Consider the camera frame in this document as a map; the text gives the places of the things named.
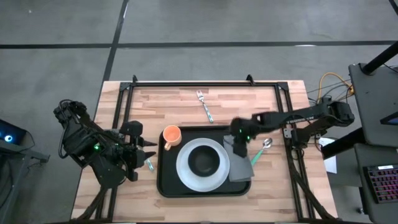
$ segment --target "white plate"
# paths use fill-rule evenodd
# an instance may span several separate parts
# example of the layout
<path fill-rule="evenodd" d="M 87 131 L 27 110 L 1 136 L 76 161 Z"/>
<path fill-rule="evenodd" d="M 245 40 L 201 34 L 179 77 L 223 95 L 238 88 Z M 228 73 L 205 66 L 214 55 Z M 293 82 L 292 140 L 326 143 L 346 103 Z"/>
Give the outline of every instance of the white plate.
<path fill-rule="evenodd" d="M 220 165 L 217 171 L 208 177 L 199 177 L 194 174 L 188 165 L 189 154 L 198 146 L 212 147 L 220 157 Z M 184 145 L 177 156 L 177 174 L 185 186 L 197 192 L 209 192 L 218 188 L 229 174 L 229 157 L 224 147 L 218 142 L 207 139 L 194 139 Z"/>

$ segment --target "cup handle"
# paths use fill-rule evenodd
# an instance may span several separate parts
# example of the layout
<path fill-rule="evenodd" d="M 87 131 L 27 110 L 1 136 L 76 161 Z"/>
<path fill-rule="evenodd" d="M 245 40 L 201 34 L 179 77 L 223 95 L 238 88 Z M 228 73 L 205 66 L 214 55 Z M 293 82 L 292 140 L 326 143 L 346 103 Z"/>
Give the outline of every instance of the cup handle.
<path fill-rule="evenodd" d="M 164 149 L 165 150 L 170 150 L 170 147 L 172 147 L 172 145 L 170 145 L 170 143 L 169 142 L 167 142 L 165 145 L 164 145 Z"/>

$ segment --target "black bowl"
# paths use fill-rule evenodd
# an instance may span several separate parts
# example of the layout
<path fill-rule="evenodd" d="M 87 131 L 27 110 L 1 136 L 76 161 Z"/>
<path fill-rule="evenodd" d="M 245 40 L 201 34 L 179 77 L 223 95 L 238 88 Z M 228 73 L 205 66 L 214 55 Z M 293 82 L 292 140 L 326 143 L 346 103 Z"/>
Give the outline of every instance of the black bowl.
<path fill-rule="evenodd" d="M 218 170 L 220 157 L 212 147 L 198 146 L 189 154 L 188 165 L 194 174 L 208 177 Z"/>

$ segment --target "keyboard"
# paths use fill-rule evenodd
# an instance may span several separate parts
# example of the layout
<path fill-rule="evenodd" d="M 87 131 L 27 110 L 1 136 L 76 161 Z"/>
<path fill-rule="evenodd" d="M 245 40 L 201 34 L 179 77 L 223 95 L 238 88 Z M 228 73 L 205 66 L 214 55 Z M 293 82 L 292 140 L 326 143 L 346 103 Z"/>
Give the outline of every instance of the keyboard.
<path fill-rule="evenodd" d="M 398 165 L 364 167 L 376 203 L 398 202 Z"/>

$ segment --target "black tray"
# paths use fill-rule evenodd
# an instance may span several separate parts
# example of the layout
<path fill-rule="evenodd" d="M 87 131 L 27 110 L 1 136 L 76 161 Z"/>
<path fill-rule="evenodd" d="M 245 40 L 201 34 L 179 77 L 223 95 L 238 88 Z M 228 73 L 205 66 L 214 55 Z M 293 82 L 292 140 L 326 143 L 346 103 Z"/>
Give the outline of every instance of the black tray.
<path fill-rule="evenodd" d="M 228 177 L 221 186 L 210 192 L 196 192 L 185 186 L 177 174 L 175 163 L 181 148 L 196 138 L 209 138 L 223 146 L 223 138 L 229 135 L 228 126 L 196 126 L 179 127 L 181 129 L 182 141 L 178 146 L 172 146 L 169 151 L 164 150 L 165 140 L 163 133 L 159 138 L 159 155 L 157 161 L 157 190 L 161 195 L 168 198 L 179 197 L 223 197 L 240 196 L 247 193 L 251 181 L 230 182 Z"/>

